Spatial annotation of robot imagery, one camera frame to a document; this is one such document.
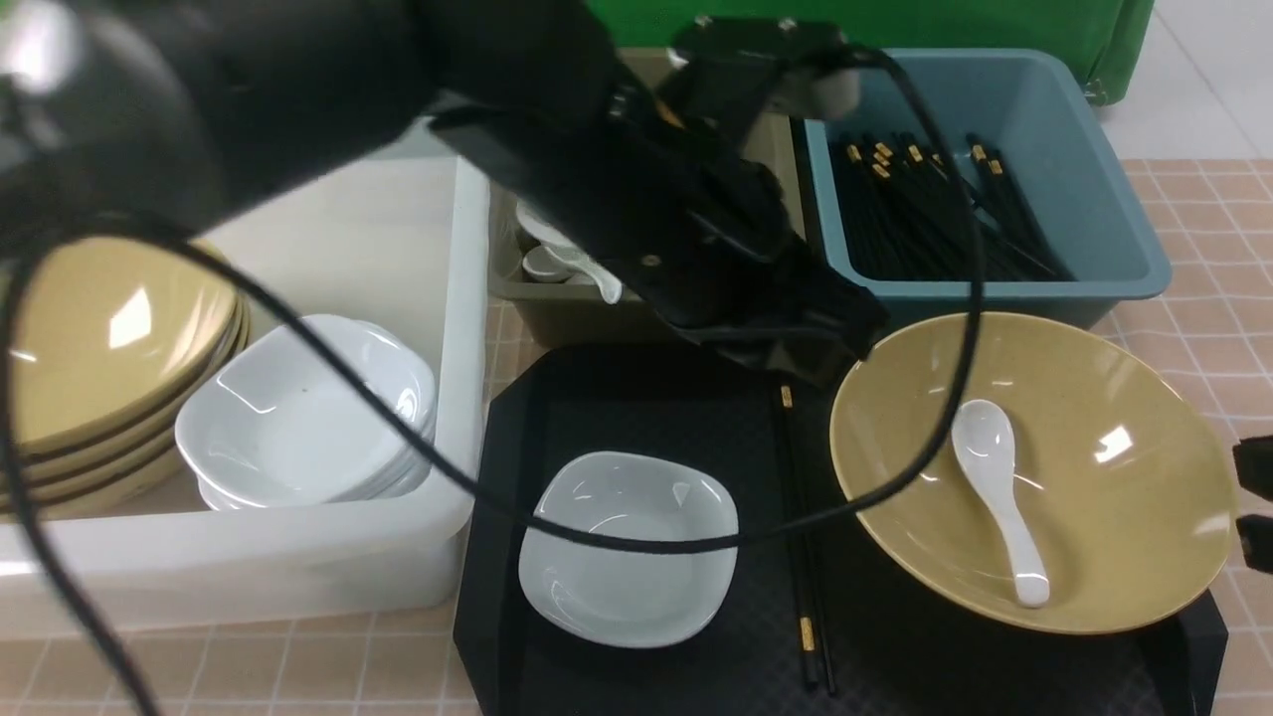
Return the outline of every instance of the green cloth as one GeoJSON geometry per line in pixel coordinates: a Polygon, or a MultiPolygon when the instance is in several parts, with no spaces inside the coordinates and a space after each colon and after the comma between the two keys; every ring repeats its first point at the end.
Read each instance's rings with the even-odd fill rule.
{"type": "Polygon", "coordinates": [[[1127,93],[1153,0],[588,0],[622,47],[666,47],[695,15],[831,20],[876,47],[1031,47],[1096,104],[1127,93]]]}

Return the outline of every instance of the yellow bowl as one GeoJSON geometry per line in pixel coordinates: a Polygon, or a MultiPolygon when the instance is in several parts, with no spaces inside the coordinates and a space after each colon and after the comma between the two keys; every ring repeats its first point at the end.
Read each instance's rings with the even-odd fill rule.
{"type": "MultiPolygon", "coordinates": [[[[243,311],[243,321],[234,340],[236,350],[228,354],[225,361],[244,348],[251,330],[251,320],[247,311],[243,311]]],[[[92,483],[73,478],[36,488],[32,490],[32,497],[39,503],[39,516],[45,520],[115,515],[112,508],[159,487],[179,473],[183,465],[185,460],[177,450],[169,424],[145,443],[97,468],[92,483]]],[[[122,513],[136,513],[129,508],[130,506],[123,506],[122,513]]],[[[0,502],[0,522],[10,521],[11,516],[13,507],[5,497],[0,502]]]]}
{"type": "Polygon", "coordinates": [[[236,301],[220,278],[140,243],[57,250],[10,354],[23,452],[83,443],[153,410],[207,361],[236,301]]]}
{"type": "MultiPolygon", "coordinates": [[[[202,372],[183,386],[179,394],[169,396],[168,401],[158,410],[107,440],[90,443],[79,451],[61,455],[47,462],[28,466],[25,476],[32,498],[37,502],[45,502],[102,484],[121,471],[148,461],[160,445],[172,443],[172,426],[182,404],[247,345],[251,324],[246,304],[236,308],[236,319],[230,321],[230,331],[218,345],[213,359],[204,366],[202,372]]],[[[5,480],[0,482],[0,508],[8,508],[8,478],[0,474],[0,480],[5,480]]]]}
{"type": "MultiPolygon", "coordinates": [[[[844,494],[896,475],[946,401],[965,316],[880,341],[831,412],[844,494]]],[[[1051,581],[1041,609],[1016,603],[1002,538],[947,440],[919,479],[858,515],[899,564],[947,599],[1043,632],[1110,633],[1189,604],[1235,539],[1236,487],[1207,422],[1148,366],[1082,330],[987,313],[965,400],[1012,418],[1016,497],[1051,581]]]]}
{"type": "MultiPolygon", "coordinates": [[[[41,520],[70,520],[76,517],[104,516],[103,512],[129,499],[159,487],[160,483],[178,474],[186,465],[176,445],[148,460],[145,464],[121,473],[104,485],[66,496],[39,506],[41,520]]],[[[11,522],[13,510],[0,510],[0,522],[11,522]]]]}
{"type": "MultiPolygon", "coordinates": [[[[163,432],[165,428],[171,428],[173,420],[177,419],[177,412],[181,410],[186,399],[199,390],[199,386],[219,371],[227,361],[243,349],[243,344],[247,341],[247,334],[243,330],[243,321],[247,320],[247,306],[242,303],[234,308],[234,317],[230,319],[225,335],[222,336],[216,348],[213,349],[211,357],[188,381],[172,386],[173,392],[164,396],[163,403],[153,412],[139,417],[111,433],[98,436],[90,442],[67,447],[57,452],[29,456],[25,474],[27,483],[37,485],[55,480],[60,482],[70,475],[81,474],[98,465],[116,460],[120,455],[135,450],[137,445],[149,437],[163,432]]],[[[3,479],[4,473],[0,471],[0,480],[3,479]]],[[[8,485],[0,482],[0,492],[8,492],[8,485]]],[[[0,505],[4,505],[3,497],[0,497],[0,505]]]]}

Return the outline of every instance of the blue plastic bin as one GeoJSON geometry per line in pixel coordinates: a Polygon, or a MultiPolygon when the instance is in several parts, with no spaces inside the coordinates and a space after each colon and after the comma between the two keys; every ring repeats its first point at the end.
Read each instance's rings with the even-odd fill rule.
{"type": "MultiPolygon", "coordinates": [[[[932,110],[956,158],[969,161],[965,136],[999,148],[1073,283],[989,283],[987,307],[1063,321],[1083,329],[1120,301],[1152,298],[1171,283],[1171,264],[1144,209],[1073,75],[1031,50],[894,50],[932,110]]],[[[806,124],[813,196],[830,265],[871,289],[892,326],[966,310],[967,284],[878,282],[849,264],[827,141],[844,132],[895,131],[923,136],[892,82],[862,76],[862,106],[844,120],[806,124]]],[[[964,175],[978,183],[967,166],[964,175]]]]}

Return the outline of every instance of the black cable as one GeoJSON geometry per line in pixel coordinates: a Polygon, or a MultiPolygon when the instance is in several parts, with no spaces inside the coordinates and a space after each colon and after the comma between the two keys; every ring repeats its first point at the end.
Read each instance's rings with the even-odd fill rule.
{"type": "MultiPolygon", "coordinates": [[[[875,66],[883,69],[897,84],[899,90],[910,106],[911,111],[915,113],[919,125],[923,127],[924,134],[928,135],[929,141],[932,141],[942,162],[951,167],[956,166],[953,154],[947,147],[941,131],[937,129],[937,125],[933,121],[932,115],[928,112],[923,99],[919,97],[918,90],[892,57],[878,50],[857,45],[847,45],[840,48],[836,56],[830,59],[822,57],[822,60],[830,61],[834,66],[839,68],[875,66]]],[[[358,377],[353,368],[336,355],[336,353],[327,347],[322,339],[309,330],[309,327],[294,311],[237,269],[222,264],[219,260],[187,243],[188,240],[193,237],[190,232],[182,231],[179,227],[173,227],[144,215],[103,214],[92,217],[87,226],[76,227],[78,229],[87,229],[83,233],[76,232],[76,236],[85,236],[88,232],[94,232],[99,234],[106,233],[129,237],[141,243],[179,255],[186,260],[193,261],[195,264],[223,276],[236,288],[253,298],[266,311],[271,312],[284,325],[295,331],[295,334],[307,345],[309,345],[309,348],[313,349],[314,353],[322,358],[323,362],[326,362],[344,381],[346,381],[346,383],[355,392],[358,392],[364,401],[367,401],[368,406],[370,406],[383,420],[386,420],[386,423],[392,427],[419,456],[429,460],[429,462],[438,468],[443,475],[471,494],[479,503],[504,513],[517,524],[527,529],[544,531],[568,541],[601,549],[642,552],[651,554],[691,554],[743,547],[768,539],[802,533],[824,522],[880,505],[914,482],[919,473],[941,451],[941,447],[945,443],[955,420],[955,414],[959,410],[959,405],[962,400],[964,391],[971,373],[973,358],[976,352],[976,339],[980,333],[985,289],[984,246],[981,234],[978,231],[978,222],[973,214],[971,201],[964,182],[960,181],[959,175],[952,172],[951,176],[953,177],[951,186],[960,197],[960,205],[967,208],[966,219],[967,231],[970,232],[969,236],[971,238],[970,261],[973,264],[973,280],[969,290],[969,315],[967,321],[965,322],[959,361],[951,381],[951,392],[947,397],[942,414],[938,418],[937,426],[934,427],[932,436],[929,436],[928,441],[924,443],[923,448],[910,465],[908,465],[906,469],[904,469],[899,475],[876,489],[850,499],[839,507],[824,510],[821,512],[807,515],[805,517],[754,533],[740,531],[735,535],[690,541],[647,541],[598,535],[573,530],[558,525],[556,522],[550,522],[537,517],[533,513],[522,512],[516,505],[503,499],[500,496],[493,493],[472,478],[468,478],[446,457],[439,455],[432,445],[407,427],[406,423],[404,423],[388,405],[379,400],[379,397],[377,397],[370,389],[363,385],[363,381],[358,377]]],[[[32,278],[37,274],[39,265],[51,252],[52,245],[51,242],[29,242],[23,248],[25,250],[19,255],[17,268],[6,292],[5,304],[3,312],[0,312],[0,340],[4,341],[6,349],[11,349],[14,345],[22,299],[25,296],[32,278]]],[[[11,373],[13,361],[9,355],[6,355],[5,369],[0,372],[0,399],[3,399],[0,405],[5,408],[4,417],[0,419],[0,442],[3,442],[4,447],[4,468],[9,476],[9,489],[13,499],[14,513],[27,535],[32,552],[45,567],[45,571],[48,573],[50,581],[56,589],[59,596],[66,604],[71,615],[74,615],[84,627],[84,631],[97,645],[98,650],[120,678],[121,683],[123,683],[125,688],[129,689],[137,711],[144,716],[157,716],[158,708],[155,707],[154,698],[146,688],[144,679],[129,659],[127,652],[123,650],[118,638],[111,632],[109,627],[106,626],[104,620],[97,614],[92,603],[89,603],[83,591],[75,584],[75,580],[67,573],[57,554],[48,544],[43,527],[38,521],[37,507],[33,505],[31,496],[27,492],[24,479],[25,471],[18,452],[18,445],[14,434],[11,373]]]]}
{"type": "Polygon", "coordinates": [[[137,713],[141,716],[159,716],[154,694],[150,692],[150,687],[145,679],[141,678],[141,673],[132,662],[127,650],[123,648],[120,638],[101,614],[98,614],[97,609],[93,608],[84,590],[76,584],[75,577],[67,572],[66,566],[62,564],[53,547],[48,543],[48,535],[39,525],[37,508],[32,503],[31,493],[27,492],[25,466],[19,456],[14,437],[17,434],[13,424],[14,415],[17,415],[17,410],[14,409],[17,400],[14,396],[15,391],[13,390],[14,362],[9,353],[17,343],[18,322],[22,316],[22,299],[27,294],[32,279],[36,278],[39,264],[43,262],[45,256],[51,251],[50,246],[56,241],[56,237],[50,236],[33,236],[31,238],[33,240],[34,251],[24,252],[17,261],[17,265],[13,266],[13,273],[9,275],[9,288],[5,290],[4,307],[0,310],[0,341],[4,341],[5,345],[4,371],[0,372],[0,406],[4,408],[0,410],[0,436],[3,436],[4,447],[4,471],[9,475],[9,499],[13,503],[14,517],[17,517],[22,531],[27,535],[27,544],[34,558],[45,568],[53,591],[66,603],[67,612],[80,623],[89,640],[97,645],[97,650],[102,654],[102,659],[107,666],[115,671],[120,683],[127,689],[137,713]]]}

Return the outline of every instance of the white floor tile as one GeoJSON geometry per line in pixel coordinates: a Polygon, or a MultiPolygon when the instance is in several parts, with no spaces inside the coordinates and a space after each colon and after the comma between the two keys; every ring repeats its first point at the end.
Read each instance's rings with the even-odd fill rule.
{"type": "Polygon", "coordinates": [[[1255,155],[1255,148],[1157,17],[1150,20],[1127,98],[1097,110],[1097,115],[1115,153],[1125,159],[1255,155]]]}
{"type": "Polygon", "coordinates": [[[1157,13],[1260,157],[1273,157],[1273,3],[1158,0],[1157,13]]]}

